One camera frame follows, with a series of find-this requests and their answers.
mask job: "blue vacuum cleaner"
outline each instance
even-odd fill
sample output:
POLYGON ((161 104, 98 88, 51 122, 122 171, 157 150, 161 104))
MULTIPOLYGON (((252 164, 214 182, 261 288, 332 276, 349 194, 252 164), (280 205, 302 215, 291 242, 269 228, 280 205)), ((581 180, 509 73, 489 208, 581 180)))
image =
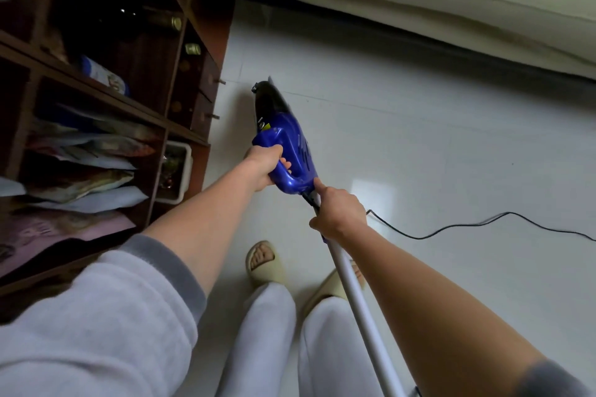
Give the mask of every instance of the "blue vacuum cleaner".
MULTIPOLYGON (((271 77, 268 81, 256 83, 252 92, 255 94, 257 124, 257 135, 253 139, 253 145, 263 147, 282 145, 284 158, 292 163, 292 173, 290 174, 279 162, 269 174, 271 180, 284 193, 302 195, 315 208, 315 212, 318 212, 321 198, 315 191, 313 183, 314 178, 317 177, 317 170, 298 120, 292 114, 290 106, 281 93, 273 85, 271 77)), ((386 397, 406 397, 364 295, 362 295, 360 284, 352 270, 350 257, 338 243, 327 239, 324 241, 329 247, 341 283, 346 290, 347 299, 354 312, 383 394, 386 397)))

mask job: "left hand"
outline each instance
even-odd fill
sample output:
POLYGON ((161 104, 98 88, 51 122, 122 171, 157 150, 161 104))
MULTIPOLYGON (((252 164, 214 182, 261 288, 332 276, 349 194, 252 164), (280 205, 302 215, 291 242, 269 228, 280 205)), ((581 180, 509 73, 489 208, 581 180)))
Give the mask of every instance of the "left hand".
POLYGON ((253 146, 247 151, 244 162, 251 164, 256 173, 255 191, 261 191, 268 185, 273 185, 269 173, 275 169, 277 162, 283 163, 286 169, 290 169, 292 164, 281 156, 283 152, 284 149, 281 145, 274 145, 269 148, 253 146))

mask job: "pant leg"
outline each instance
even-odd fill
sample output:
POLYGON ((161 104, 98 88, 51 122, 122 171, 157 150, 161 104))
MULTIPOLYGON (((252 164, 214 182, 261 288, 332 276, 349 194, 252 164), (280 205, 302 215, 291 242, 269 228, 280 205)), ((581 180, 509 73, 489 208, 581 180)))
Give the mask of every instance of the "pant leg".
POLYGON ((247 304, 216 397, 277 397, 296 327, 296 304, 287 288, 268 283, 247 304))
POLYGON ((300 397, 382 397, 364 341, 347 301, 329 297, 302 326, 300 397))

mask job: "slide sandal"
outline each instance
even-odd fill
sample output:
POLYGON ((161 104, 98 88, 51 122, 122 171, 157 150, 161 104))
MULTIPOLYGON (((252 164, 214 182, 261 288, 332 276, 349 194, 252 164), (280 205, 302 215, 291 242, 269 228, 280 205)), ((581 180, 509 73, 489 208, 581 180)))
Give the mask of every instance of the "slide sandal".
POLYGON ((286 280, 286 270, 284 269, 283 264, 281 263, 281 259, 279 258, 279 254, 273 247, 271 243, 267 240, 261 240, 253 245, 253 247, 249 250, 249 253, 246 255, 246 273, 249 275, 250 280, 253 284, 258 287, 261 284, 266 284, 270 282, 276 282, 279 284, 283 284, 284 286, 287 283, 286 280), (273 252, 273 260, 269 262, 265 262, 257 266, 254 270, 250 270, 250 260, 255 255, 255 251, 257 250, 257 246, 265 244, 267 247, 271 249, 273 252))
MULTIPOLYGON (((351 261, 351 263, 352 266, 356 265, 354 261, 351 261)), ((364 289, 365 286, 366 281, 363 281, 361 287, 364 289)), ((306 303, 306 306, 304 308, 304 317, 306 318, 306 316, 310 314, 310 311, 313 310, 315 306, 317 306, 317 303, 326 297, 339 297, 347 301, 346 291, 343 288, 337 270, 332 271, 330 275, 327 278, 325 278, 323 283, 317 289, 315 295, 310 297, 309 301, 306 303)))

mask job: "gray shirt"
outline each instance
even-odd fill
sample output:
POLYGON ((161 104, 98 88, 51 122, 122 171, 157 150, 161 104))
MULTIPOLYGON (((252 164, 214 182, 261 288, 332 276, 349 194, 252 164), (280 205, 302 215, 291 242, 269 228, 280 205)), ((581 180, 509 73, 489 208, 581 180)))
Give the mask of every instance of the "gray shirt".
MULTIPOLYGON (((205 293, 174 253, 134 235, 69 290, 0 327, 0 393, 169 397, 188 371, 205 305, 205 293)), ((550 361, 530 370, 517 394, 591 395, 550 361)))

